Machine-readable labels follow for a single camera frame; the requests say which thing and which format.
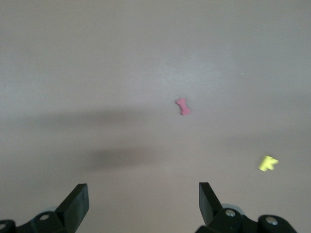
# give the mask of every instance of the pink toy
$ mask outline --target pink toy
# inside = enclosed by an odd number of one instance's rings
[[[188,115],[191,113],[191,110],[189,108],[187,108],[186,106],[186,99],[185,98],[181,98],[179,100],[176,100],[176,103],[179,105],[180,107],[180,114],[181,115]]]

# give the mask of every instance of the small yellow piece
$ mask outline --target small yellow piece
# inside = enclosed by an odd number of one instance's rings
[[[277,163],[278,163],[277,159],[272,158],[271,156],[266,155],[263,158],[263,160],[262,160],[262,162],[261,162],[261,164],[259,165],[258,168],[260,170],[262,170],[262,171],[267,171],[268,169],[273,170],[274,169],[273,165],[277,164]]]

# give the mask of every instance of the yellow arrow-shaped piece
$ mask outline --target yellow arrow-shaped piece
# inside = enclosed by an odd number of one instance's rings
[[[262,171],[267,171],[268,169],[273,170],[274,169],[273,165],[277,164],[277,163],[278,163],[277,159],[272,158],[271,156],[266,155],[263,158],[263,160],[262,160],[262,162],[261,162],[261,164],[259,165],[258,168],[260,170],[262,170]]]

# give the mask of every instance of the screw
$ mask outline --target screw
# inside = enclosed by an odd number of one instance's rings
[[[41,221],[44,221],[44,220],[46,220],[46,219],[48,219],[49,218],[49,215],[42,215],[39,219],[41,220]]]
[[[6,226],[5,223],[0,224],[0,230],[2,230],[3,228],[5,228],[5,226]]]
[[[274,226],[278,224],[277,220],[274,217],[266,217],[266,221]]]
[[[226,210],[225,214],[229,217],[234,217],[235,216],[235,212],[233,210]]]

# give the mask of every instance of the white floor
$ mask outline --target white floor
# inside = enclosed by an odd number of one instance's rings
[[[311,1],[0,5],[0,219],[87,183],[77,233],[193,233],[210,182],[310,231]]]

